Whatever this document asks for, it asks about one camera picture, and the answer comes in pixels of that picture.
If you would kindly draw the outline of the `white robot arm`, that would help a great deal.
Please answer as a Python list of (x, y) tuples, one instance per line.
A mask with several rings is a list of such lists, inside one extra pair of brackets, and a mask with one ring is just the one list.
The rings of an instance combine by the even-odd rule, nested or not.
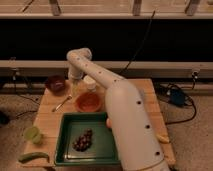
[(88, 48), (67, 53), (69, 78), (89, 75), (105, 89), (105, 108), (124, 171), (170, 171), (138, 88), (91, 61)]

